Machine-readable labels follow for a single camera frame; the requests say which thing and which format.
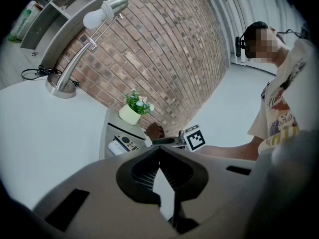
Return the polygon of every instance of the bottle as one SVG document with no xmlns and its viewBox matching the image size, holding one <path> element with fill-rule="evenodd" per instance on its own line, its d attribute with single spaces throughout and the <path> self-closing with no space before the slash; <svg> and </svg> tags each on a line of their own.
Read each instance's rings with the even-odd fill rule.
<svg viewBox="0 0 319 239">
<path fill-rule="evenodd" d="M 16 42 L 17 41 L 17 36 L 19 34 L 19 32 L 21 31 L 24 23 L 26 22 L 26 20 L 28 19 L 28 17 L 31 14 L 31 10 L 30 9 L 24 9 L 22 14 L 19 16 L 19 18 L 16 20 L 16 23 L 8 37 L 8 40 L 11 42 Z"/>
<path fill-rule="evenodd" d="M 21 27 L 21 30 L 17 34 L 16 38 L 18 40 L 23 40 L 23 38 L 24 38 L 26 32 L 28 31 L 29 27 L 31 26 L 31 24 L 33 23 L 35 18 L 38 16 L 38 14 L 41 12 L 41 10 L 38 7 L 39 6 L 37 6 L 36 2 L 32 3 L 32 6 L 29 8 L 31 10 L 31 14 L 26 19 L 26 21 L 24 22 L 24 24 Z"/>
</svg>

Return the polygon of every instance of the device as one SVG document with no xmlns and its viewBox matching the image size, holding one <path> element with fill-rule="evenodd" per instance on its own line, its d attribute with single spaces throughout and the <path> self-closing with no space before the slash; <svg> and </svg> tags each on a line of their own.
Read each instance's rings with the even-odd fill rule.
<svg viewBox="0 0 319 239">
<path fill-rule="evenodd" d="M 108 148 L 116 156 L 128 152 L 117 140 L 110 142 Z"/>
<path fill-rule="evenodd" d="M 152 141 L 152 144 L 177 147 L 180 149 L 185 149 L 185 146 L 187 146 L 189 151 L 195 152 L 203 148 L 206 145 L 206 142 L 200 131 L 199 125 L 195 125 L 185 129 L 185 131 L 179 131 L 178 137 L 156 139 Z"/>
<path fill-rule="evenodd" d="M 114 139 L 126 150 L 133 151 L 139 149 L 130 136 L 120 133 L 114 136 Z"/>
</svg>

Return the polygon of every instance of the white table surface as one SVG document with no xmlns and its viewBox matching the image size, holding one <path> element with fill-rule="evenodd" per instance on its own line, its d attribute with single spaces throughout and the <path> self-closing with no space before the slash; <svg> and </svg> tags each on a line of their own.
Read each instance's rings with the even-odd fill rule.
<svg viewBox="0 0 319 239">
<path fill-rule="evenodd" d="M 33 208 L 53 187 L 99 159 L 107 108 L 77 88 L 61 99 L 46 78 L 0 91 L 0 177 L 14 199 Z"/>
</svg>

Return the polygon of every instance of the green leaves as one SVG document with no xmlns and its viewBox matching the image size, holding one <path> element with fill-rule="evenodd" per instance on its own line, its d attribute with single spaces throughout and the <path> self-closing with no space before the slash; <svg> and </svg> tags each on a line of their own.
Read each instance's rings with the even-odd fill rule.
<svg viewBox="0 0 319 239">
<path fill-rule="evenodd" d="M 129 107 L 140 115 L 150 114 L 150 104 L 143 103 L 144 105 L 138 106 L 137 102 L 140 101 L 140 93 L 138 93 L 135 89 L 132 89 L 132 95 L 124 94 L 126 97 L 126 102 Z"/>
</svg>

